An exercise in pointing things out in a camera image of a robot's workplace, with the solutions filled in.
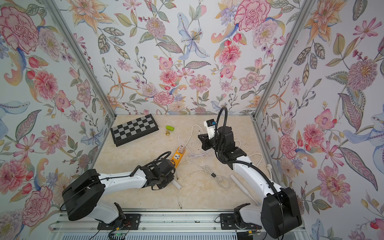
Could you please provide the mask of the orange power strip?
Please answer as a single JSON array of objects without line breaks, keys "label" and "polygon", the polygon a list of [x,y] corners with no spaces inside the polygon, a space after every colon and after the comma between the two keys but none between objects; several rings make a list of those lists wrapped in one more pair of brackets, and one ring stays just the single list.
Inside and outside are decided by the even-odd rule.
[{"label": "orange power strip", "polygon": [[178,149],[176,150],[174,156],[172,157],[172,162],[174,163],[174,166],[175,168],[178,167],[179,163],[181,162],[183,156],[184,156],[185,152],[183,154],[180,154],[178,152]]}]

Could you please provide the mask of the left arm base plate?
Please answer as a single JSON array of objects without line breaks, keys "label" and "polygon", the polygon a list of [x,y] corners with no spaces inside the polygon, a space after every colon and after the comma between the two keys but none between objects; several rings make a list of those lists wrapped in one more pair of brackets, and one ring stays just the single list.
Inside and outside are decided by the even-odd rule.
[{"label": "left arm base plate", "polygon": [[141,220],[140,214],[125,214],[118,203],[114,203],[118,210],[118,217],[109,224],[99,221],[98,230],[120,231],[138,230]]}]

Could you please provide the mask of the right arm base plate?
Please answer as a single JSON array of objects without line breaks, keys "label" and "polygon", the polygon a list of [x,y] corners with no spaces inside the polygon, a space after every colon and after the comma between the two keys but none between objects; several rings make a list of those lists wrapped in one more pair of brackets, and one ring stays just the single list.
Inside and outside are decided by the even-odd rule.
[{"label": "right arm base plate", "polygon": [[247,213],[247,207],[251,207],[251,210],[258,210],[257,206],[251,203],[245,203],[234,208],[233,213],[220,214],[219,223],[221,230],[261,230],[263,227],[256,223],[246,222],[242,215]]}]

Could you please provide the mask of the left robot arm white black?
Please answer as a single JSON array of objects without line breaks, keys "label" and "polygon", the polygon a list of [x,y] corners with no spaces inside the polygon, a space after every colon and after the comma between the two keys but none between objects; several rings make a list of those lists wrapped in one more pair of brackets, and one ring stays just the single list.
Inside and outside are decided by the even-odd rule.
[{"label": "left robot arm white black", "polygon": [[176,167],[168,159],[170,155],[170,151],[162,153],[150,163],[136,166],[131,172],[100,174],[95,169],[87,170],[63,190],[64,203],[60,210],[67,212],[70,221],[89,217],[120,228],[127,221],[121,206],[103,202],[102,197],[128,189],[164,189],[175,179]]}]

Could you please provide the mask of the pink usb wall charger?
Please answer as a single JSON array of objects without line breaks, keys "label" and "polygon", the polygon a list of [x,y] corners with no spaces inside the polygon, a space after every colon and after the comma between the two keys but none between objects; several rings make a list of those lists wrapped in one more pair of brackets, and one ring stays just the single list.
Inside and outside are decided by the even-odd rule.
[{"label": "pink usb wall charger", "polygon": [[179,146],[179,148],[178,148],[178,152],[179,152],[180,154],[183,154],[183,153],[185,152],[185,146]]}]

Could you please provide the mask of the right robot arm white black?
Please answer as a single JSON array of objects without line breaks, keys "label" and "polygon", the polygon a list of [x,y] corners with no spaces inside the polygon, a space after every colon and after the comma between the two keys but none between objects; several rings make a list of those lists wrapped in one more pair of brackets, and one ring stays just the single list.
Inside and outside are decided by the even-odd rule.
[{"label": "right robot arm white black", "polygon": [[[220,116],[224,116],[219,126]],[[232,128],[227,126],[228,109],[222,107],[216,120],[205,121],[207,133],[198,136],[203,150],[212,149],[216,158],[240,175],[262,197],[260,207],[250,203],[234,209],[235,226],[245,229],[255,225],[273,239],[282,240],[288,232],[302,225],[297,196],[292,188],[273,182],[236,146]]]}]

